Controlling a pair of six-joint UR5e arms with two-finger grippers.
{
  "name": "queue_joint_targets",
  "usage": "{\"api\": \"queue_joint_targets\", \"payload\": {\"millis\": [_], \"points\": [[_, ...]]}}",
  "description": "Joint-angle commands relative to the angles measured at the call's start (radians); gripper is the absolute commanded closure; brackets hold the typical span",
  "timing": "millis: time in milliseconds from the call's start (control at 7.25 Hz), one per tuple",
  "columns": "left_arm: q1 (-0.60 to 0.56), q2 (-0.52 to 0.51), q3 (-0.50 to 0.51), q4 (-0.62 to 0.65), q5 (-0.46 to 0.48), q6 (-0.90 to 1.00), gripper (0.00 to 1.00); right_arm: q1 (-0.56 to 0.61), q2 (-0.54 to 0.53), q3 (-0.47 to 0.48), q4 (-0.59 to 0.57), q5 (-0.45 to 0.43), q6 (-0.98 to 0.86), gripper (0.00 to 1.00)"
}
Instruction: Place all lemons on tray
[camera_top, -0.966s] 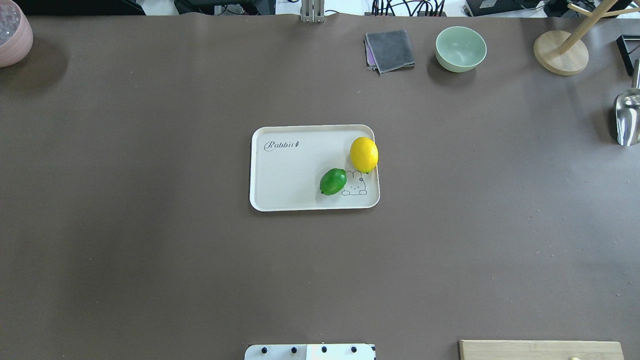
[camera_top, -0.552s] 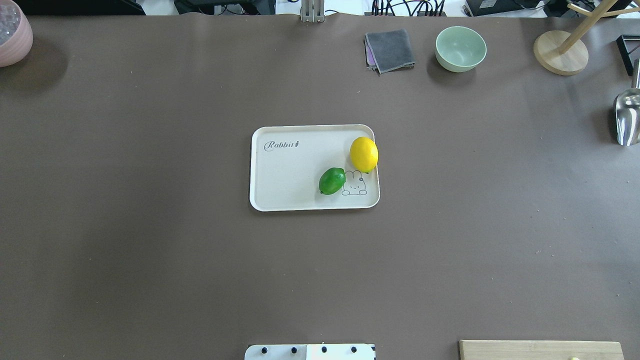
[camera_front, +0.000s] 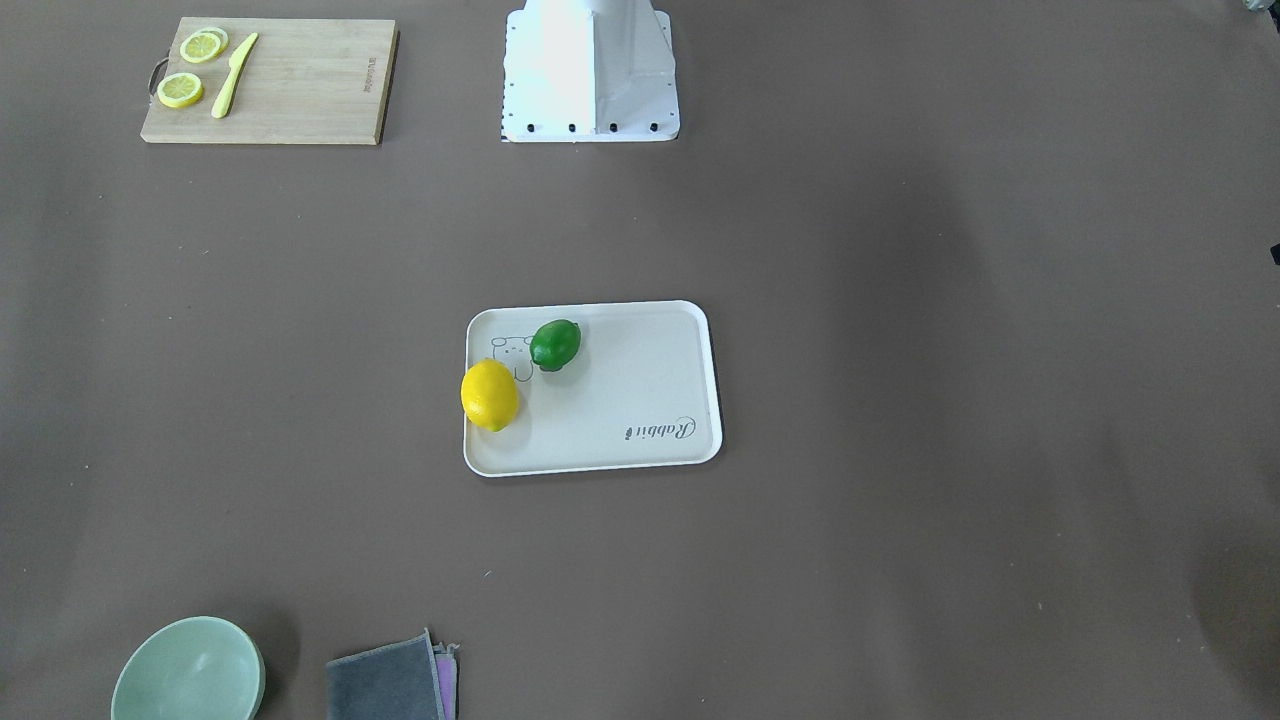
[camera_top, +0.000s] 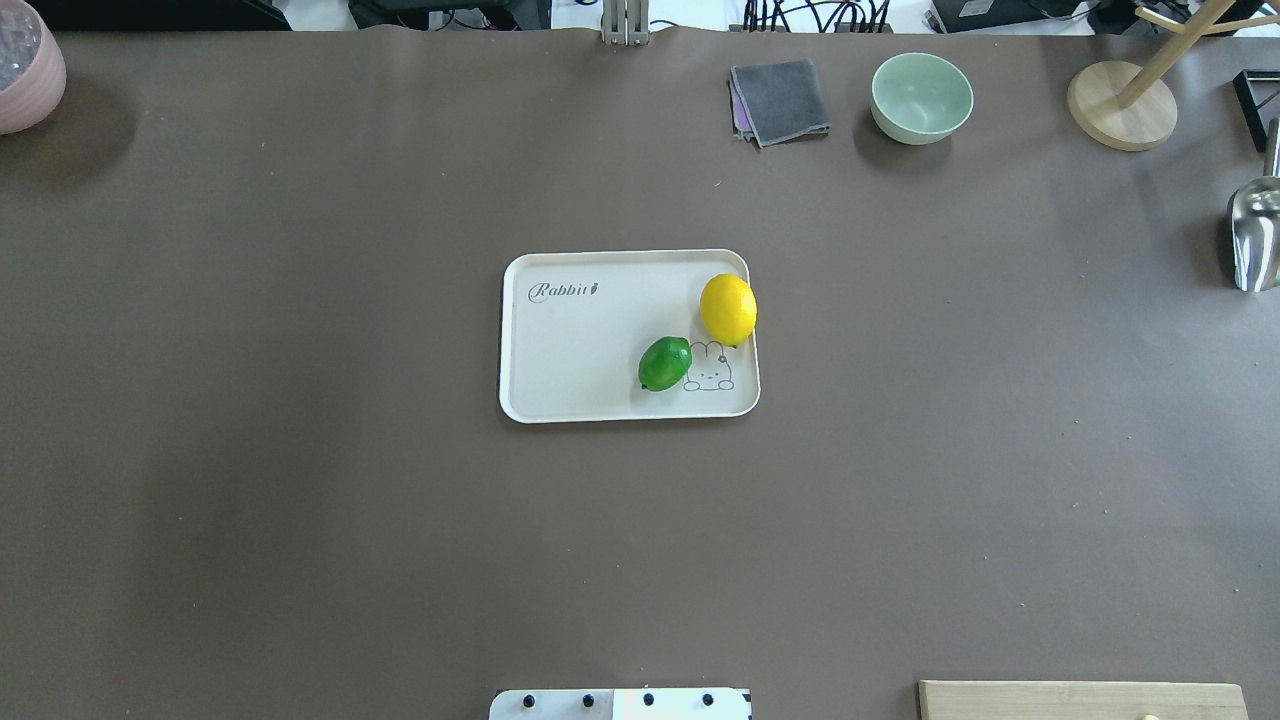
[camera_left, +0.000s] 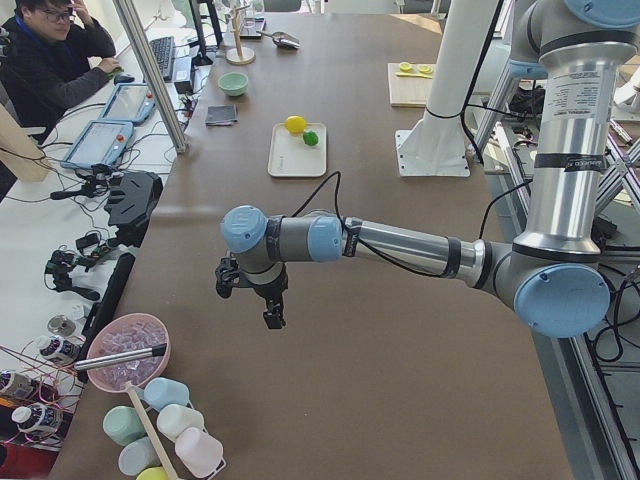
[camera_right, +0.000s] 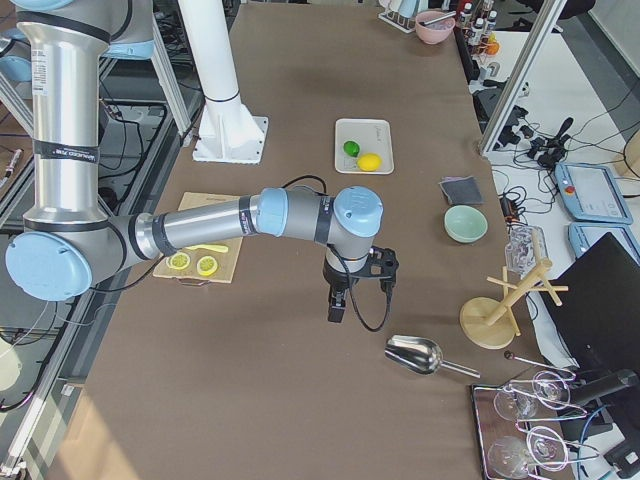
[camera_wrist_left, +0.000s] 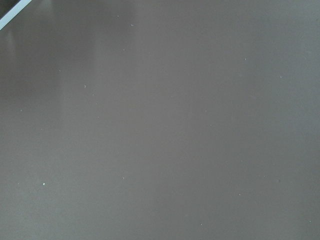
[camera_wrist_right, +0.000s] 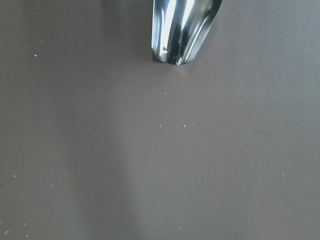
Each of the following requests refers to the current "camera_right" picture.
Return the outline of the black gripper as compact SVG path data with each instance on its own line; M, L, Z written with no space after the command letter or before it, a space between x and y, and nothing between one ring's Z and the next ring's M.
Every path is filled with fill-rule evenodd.
M358 280L353 275L349 261L339 254L327 252L323 264L323 276L329 285L328 321L341 323L346 310L347 292Z

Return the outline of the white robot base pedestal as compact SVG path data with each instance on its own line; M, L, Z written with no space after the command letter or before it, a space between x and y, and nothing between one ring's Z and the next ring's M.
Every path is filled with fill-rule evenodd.
M186 0L179 8L205 98L193 159L258 164L268 119L242 102L222 3Z

